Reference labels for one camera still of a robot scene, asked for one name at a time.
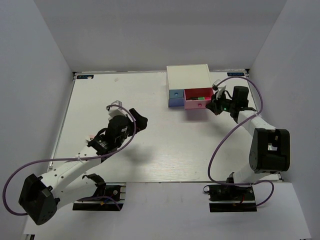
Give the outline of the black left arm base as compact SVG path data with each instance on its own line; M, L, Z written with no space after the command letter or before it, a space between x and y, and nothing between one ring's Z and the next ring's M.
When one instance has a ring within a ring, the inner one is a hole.
M73 211L119 212L125 203L126 184L107 183L97 189L92 196L81 198L73 203Z

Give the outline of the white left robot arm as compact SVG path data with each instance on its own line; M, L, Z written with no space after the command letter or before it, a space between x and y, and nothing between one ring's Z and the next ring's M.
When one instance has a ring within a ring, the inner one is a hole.
M40 176L31 174L23 184L18 200L36 225L49 221L60 208L76 201L98 201L106 196L106 182L87 171L102 164L117 152L128 137L147 128L148 119L134 108L125 111L107 108L108 126L98 131L77 154Z

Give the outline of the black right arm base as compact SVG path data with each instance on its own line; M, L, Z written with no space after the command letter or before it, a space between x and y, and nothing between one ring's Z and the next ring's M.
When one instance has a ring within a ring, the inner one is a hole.
M252 187L205 185L203 193L209 196L211 213L256 212L256 198Z

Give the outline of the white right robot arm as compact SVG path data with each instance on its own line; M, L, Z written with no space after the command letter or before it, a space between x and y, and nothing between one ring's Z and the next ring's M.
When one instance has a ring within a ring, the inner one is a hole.
M230 174L232 183L225 188L226 195L236 200L244 193L245 184L288 171L290 167L290 133L267 123L253 107L249 107L249 88L235 86L230 99L226 88L213 87L214 94L206 108L215 115L230 113L237 123L252 137L248 163Z

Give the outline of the green highlighter marker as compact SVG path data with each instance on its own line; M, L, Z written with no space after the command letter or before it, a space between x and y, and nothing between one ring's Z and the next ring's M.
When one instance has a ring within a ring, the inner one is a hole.
M203 101L203 100L206 100L206 98L204 96L188 98L188 101Z

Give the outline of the pink drawer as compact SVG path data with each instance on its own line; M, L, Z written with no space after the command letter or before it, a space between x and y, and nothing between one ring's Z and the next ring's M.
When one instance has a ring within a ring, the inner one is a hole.
M213 89L211 87L207 88L190 88L184 90L184 109L205 109L206 104L211 101L213 95ZM188 100L191 97L205 97L205 100Z

